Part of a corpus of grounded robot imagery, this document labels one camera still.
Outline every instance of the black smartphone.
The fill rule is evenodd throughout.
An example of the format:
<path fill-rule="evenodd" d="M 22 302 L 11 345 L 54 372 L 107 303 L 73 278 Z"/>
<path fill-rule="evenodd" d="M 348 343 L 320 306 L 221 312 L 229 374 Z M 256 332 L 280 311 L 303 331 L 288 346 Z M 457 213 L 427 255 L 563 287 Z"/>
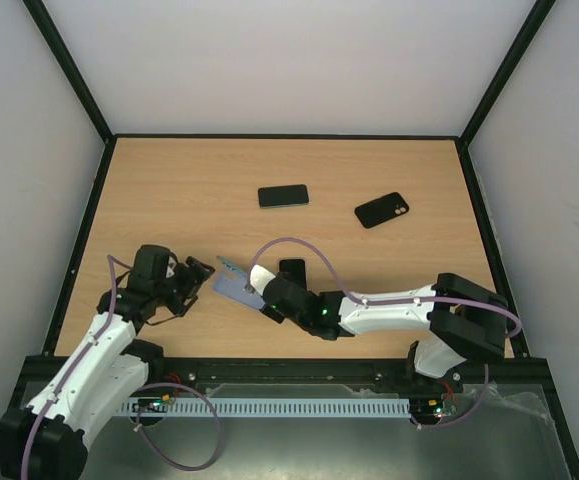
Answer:
<path fill-rule="evenodd" d="M 260 208 L 291 207 L 307 205 L 309 194 L 306 185 L 283 185 L 258 189 Z"/>
<path fill-rule="evenodd" d="M 278 262 L 278 271 L 286 273 L 289 279 L 307 289 L 307 267 L 302 258 L 284 258 Z"/>
<path fill-rule="evenodd" d="M 356 217 L 365 228 L 373 228 L 409 211 L 409 205 L 398 192 L 376 198 L 354 210 Z"/>

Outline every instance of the wooden table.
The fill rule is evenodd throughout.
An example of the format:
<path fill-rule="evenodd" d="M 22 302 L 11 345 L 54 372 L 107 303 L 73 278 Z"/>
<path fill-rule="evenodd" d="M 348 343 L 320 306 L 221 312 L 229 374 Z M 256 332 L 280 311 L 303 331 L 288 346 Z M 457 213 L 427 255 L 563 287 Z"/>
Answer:
<path fill-rule="evenodd" d="M 308 206 L 263 210 L 257 189 L 305 183 Z M 364 229 L 354 208 L 398 191 L 407 215 Z M 169 247 L 219 269 L 216 255 L 246 267 L 267 241 L 296 236 L 319 247 L 355 291 L 394 292 L 454 272 L 493 289 L 456 148 L 430 140 L 119 139 L 56 355 L 82 339 L 108 290 L 105 256 L 131 263 L 138 247 Z M 298 245 L 270 250 L 261 262 L 307 262 L 309 288 L 337 290 L 325 267 Z M 428 332 L 374 332 L 335 342 L 262 314 L 212 291 L 191 311 L 140 338 L 177 357 L 402 358 Z M 158 318 L 167 316 L 161 312 Z"/>

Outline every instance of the purple cable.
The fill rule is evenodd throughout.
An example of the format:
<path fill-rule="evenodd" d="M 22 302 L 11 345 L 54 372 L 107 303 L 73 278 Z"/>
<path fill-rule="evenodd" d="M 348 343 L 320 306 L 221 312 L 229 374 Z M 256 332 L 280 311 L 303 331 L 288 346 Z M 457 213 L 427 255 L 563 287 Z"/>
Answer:
<path fill-rule="evenodd" d="M 258 259 L 260 258 L 260 256 L 269 247 L 272 247 L 278 243 L 283 243 L 283 242 L 297 243 L 299 245 L 307 247 L 313 253 L 318 255 L 318 257 L 320 257 L 320 260 L 322 260 L 324 262 L 325 266 L 327 267 L 327 269 L 331 273 L 331 276 L 334 278 L 334 280 L 338 284 L 338 287 L 340 288 L 340 290 L 342 290 L 342 292 L 345 294 L 345 296 L 349 300 L 351 300 L 352 302 L 357 303 L 359 305 L 366 305 L 368 307 L 381 306 L 381 305 L 408 305 L 411 303 L 417 303 L 418 301 L 420 303 L 435 302 L 435 303 L 450 303 L 452 305 L 464 305 L 467 307 L 476 307 L 476 308 L 481 308 L 483 310 L 489 310 L 491 312 L 499 313 L 500 315 L 504 315 L 509 320 L 511 320 L 515 324 L 515 326 L 510 332 L 507 333 L 505 338 L 515 337 L 516 335 L 518 335 L 518 333 L 520 333 L 520 330 L 522 329 L 522 322 L 520 321 L 520 318 L 518 318 L 516 315 L 511 313 L 509 310 L 506 310 L 506 309 L 501 308 L 501 307 L 496 307 L 495 305 L 489 305 L 488 303 L 476 302 L 475 300 L 467 300 L 464 298 L 435 297 L 434 296 L 434 297 L 394 298 L 391 300 L 368 300 L 368 301 L 364 302 L 361 298 L 356 297 L 353 293 L 351 293 L 351 291 L 349 291 L 349 289 L 345 286 L 344 282 L 342 281 L 342 278 L 340 278 L 340 275 L 338 275 L 338 272 L 336 272 L 336 270 L 333 268 L 333 265 L 331 265 L 331 262 L 327 259 L 327 257 L 325 257 L 324 253 L 322 253 L 320 250 L 318 250 L 318 248 L 316 248 L 314 245 L 310 244 L 309 242 L 306 242 L 304 240 L 301 240 L 300 238 L 295 238 L 295 237 L 277 238 L 275 240 L 272 240 L 272 241 L 266 243 L 260 250 L 258 250 L 258 252 L 253 257 L 253 260 L 251 261 L 251 265 L 249 266 L 249 272 L 247 275 L 247 286 L 250 286 L 249 279 L 251 278 L 251 272 L 253 270 L 253 267 L 258 263 Z"/>
<path fill-rule="evenodd" d="M 202 465 L 198 465 L 197 467 L 189 467 L 187 465 L 182 465 L 180 463 L 177 463 L 177 462 L 171 460 L 169 457 L 167 457 L 164 453 L 162 453 L 162 451 L 158 447 L 156 447 L 154 445 L 154 443 L 151 441 L 151 438 L 149 438 L 149 435 L 147 435 L 147 432 L 145 431 L 145 429 L 142 428 L 142 425 L 140 425 L 140 415 L 146 409 L 146 407 L 143 407 L 143 408 L 139 409 L 138 413 L 136 414 L 136 428 L 137 428 L 137 431 L 142 436 L 142 439 L 145 442 L 147 442 L 147 445 L 149 445 L 149 448 L 151 448 L 151 450 L 156 455 L 158 455 L 162 460 L 164 460 L 169 466 L 171 466 L 173 468 L 177 468 L 178 470 L 183 470 L 185 472 L 197 472 L 199 470 L 204 470 L 205 468 L 213 465 L 215 463 L 215 461 L 218 460 L 218 457 L 220 456 L 220 453 L 222 452 L 222 448 L 224 446 L 224 441 L 225 441 L 224 430 L 222 427 L 222 421 L 220 420 L 220 417 L 218 416 L 218 412 L 216 411 L 216 407 L 214 407 L 213 404 L 209 401 L 209 399 L 207 397 L 205 397 L 202 393 L 200 393 L 197 390 L 194 390 L 191 387 L 187 387 L 186 385 L 182 385 L 180 383 L 169 383 L 169 382 L 151 383 L 149 385 L 144 385 L 144 386 L 140 387 L 138 390 L 136 390 L 136 392 L 142 392 L 143 390 L 149 390 L 151 388 L 177 388 L 179 390 L 184 390 L 186 392 L 192 393 L 193 395 L 198 397 L 200 400 L 205 402 L 205 404 L 207 405 L 207 407 L 209 407 L 209 410 L 211 411 L 211 415 L 213 415 L 213 418 L 216 421 L 216 428 L 218 430 L 218 439 L 216 440 L 216 448 L 214 449 L 213 453 L 211 454 L 211 457 L 209 457 L 209 460 L 207 460 Z"/>
<path fill-rule="evenodd" d="M 111 298 L 109 300 L 109 313 L 107 315 L 105 323 L 102 325 L 102 327 L 100 327 L 100 330 L 98 330 L 93 335 L 93 338 L 95 340 L 98 340 L 105 333 L 107 328 L 109 328 L 109 325 L 111 325 L 111 320 L 113 319 L 113 312 L 116 309 L 117 285 L 116 285 L 116 271 L 115 268 L 113 267 L 113 264 L 117 263 L 118 265 L 131 269 L 131 266 L 119 260 L 116 260 L 111 255 L 107 255 L 107 261 L 109 262 L 109 273 L 111 275 Z M 65 371 L 65 374 L 58 381 L 58 383 L 56 384 L 56 388 L 54 388 L 53 390 L 54 395 L 58 395 L 62 391 L 62 387 L 64 387 L 65 383 L 67 383 L 69 377 L 71 377 L 74 370 L 78 367 L 78 364 L 80 364 L 80 362 L 82 361 L 82 359 L 91 349 L 92 346 L 93 346 L 92 343 L 88 343 L 87 345 L 85 345 L 85 347 L 82 350 L 80 350 L 80 353 L 78 353 L 76 358 L 74 358 L 73 361 L 69 364 L 67 370 Z M 51 400 L 47 400 L 45 405 L 40 409 L 40 412 L 38 412 L 38 416 L 34 420 L 33 425 L 31 426 L 31 430 L 29 430 L 29 436 L 27 437 L 25 449 L 22 453 L 22 465 L 20 466 L 20 480 L 28 480 L 29 478 L 28 474 L 29 474 L 29 459 L 31 457 L 31 447 L 33 445 L 34 439 L 36 438 L 36 434 L 40 429 L 42 419 L 45 417 L 45 415 L 51 408 L 52 404 L 53 402 Z"/>
<path fill-rule="evenodd" d="M 480 392 L 480 396 L 478 397 L 478 399 L 476 400 L 476 403 L 473 404 L 473 406 L 469 409 L 469 411 L 465 414 L 463 414 L 462 416 L 456 418 L 455 420 L 452 420 L 450 422 L 447 423 L 437 423 L 435 425 L 421 425 L 415 418 L 413 418 L 413 416 L 411 417 L 411 423 L 413 423 L 416 428 L 418 428 L 419 430 L 435 430 L 437 428 L 445 428 L 445 427 L 453 427 L 455 425 L 458 425 L 459 423 L 464 422 L 465 420 L 467 420 L 469 417 L 471 417 L 476 410 L 478 410 L 478 407 L 480 407 L 480 405 L 482 404 L 483 400 L 485 399 L 485 397 L 487 396 L 487 388 L 489 386 L 489 365 L 487 365 L 485 363 L 485 379 L 483 381 L 482 384 L 482 392 Z"/>

